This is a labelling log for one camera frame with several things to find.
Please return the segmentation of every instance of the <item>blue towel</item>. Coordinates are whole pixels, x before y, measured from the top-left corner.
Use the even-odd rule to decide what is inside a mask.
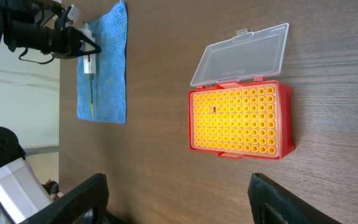
[[[127,11],[124,2],[92,22],[89,29],[102,51],[97,54],[96,75],[92,80],[94,119],[90,107],[89,79],[84,74],[83,57],[77,67],[77,118],[87,121],[126,122],[125,49]]]

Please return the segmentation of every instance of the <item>white wall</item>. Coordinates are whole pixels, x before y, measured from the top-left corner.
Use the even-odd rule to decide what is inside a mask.
[[[15,132],[24,149],[57,146],[60,61],[23,62],[18,59],[23,50],[12,53],[1,40],[0,126]],[[44,62],[50,55],[29,49],[24,58]]]

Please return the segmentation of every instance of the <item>transparent lid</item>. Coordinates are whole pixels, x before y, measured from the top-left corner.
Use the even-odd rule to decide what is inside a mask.
[[[288,23],[207,46],[190,85],[208,85],[280,74]]]

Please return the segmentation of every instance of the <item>wooden tabletop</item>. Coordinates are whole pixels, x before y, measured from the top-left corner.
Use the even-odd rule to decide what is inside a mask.
[[[115,4],[72,2],[86,20]],[[127,8],[126,124],[76,119],[76,60],[61,61],[63,192],[101,172],[108,210],[133,223],[253,223],[247,188],[261,172],[330,217],[358,223],[358,1],[130,0]],[[274,79],[294,89],[295,151],[257,161],[189,150],[187,96],[205,47],[285,22]]]

